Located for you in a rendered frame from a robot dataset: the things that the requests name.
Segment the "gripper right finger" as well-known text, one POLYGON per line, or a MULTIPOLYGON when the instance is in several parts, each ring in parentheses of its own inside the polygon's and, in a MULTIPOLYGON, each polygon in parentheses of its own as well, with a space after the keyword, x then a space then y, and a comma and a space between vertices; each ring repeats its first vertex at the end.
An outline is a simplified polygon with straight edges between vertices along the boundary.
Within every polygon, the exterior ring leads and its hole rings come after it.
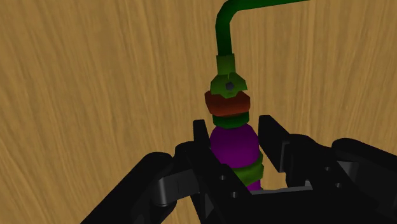
POLYGON ((259 144, 288 187, 310 183, 316 206, 350 219, 397 219, 397 155, 351 138, 323 146, 261 115, 259 144))

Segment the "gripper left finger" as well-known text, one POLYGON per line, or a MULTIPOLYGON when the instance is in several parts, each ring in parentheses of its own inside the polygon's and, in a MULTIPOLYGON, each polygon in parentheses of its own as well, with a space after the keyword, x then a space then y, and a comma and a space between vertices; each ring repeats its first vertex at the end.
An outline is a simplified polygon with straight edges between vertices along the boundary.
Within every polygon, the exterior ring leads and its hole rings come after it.
POLYGON ((161 224, 186 197, 201 224, 241 221, 251 193, 211 152, 205 121, 193 122, 193 136, 174 155, 144 156, 80 224, 161 224))

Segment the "green and purple spray bottle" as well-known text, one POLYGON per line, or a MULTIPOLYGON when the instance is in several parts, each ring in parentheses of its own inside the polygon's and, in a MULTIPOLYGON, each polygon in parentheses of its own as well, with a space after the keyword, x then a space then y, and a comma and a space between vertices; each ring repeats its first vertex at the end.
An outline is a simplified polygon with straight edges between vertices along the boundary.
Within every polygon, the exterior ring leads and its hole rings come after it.
POLYGON ((216 17, 217 75, 204 94, 215 125, 209 137, 209 148, 220 163, 232 168, 250 191, 261 190, 263 154, 258 135, 248 124, 251 99, 245 93, 245 79, 236 72, 230 22, 239 11, 302 1, 306 0, 227 0, 216 17))

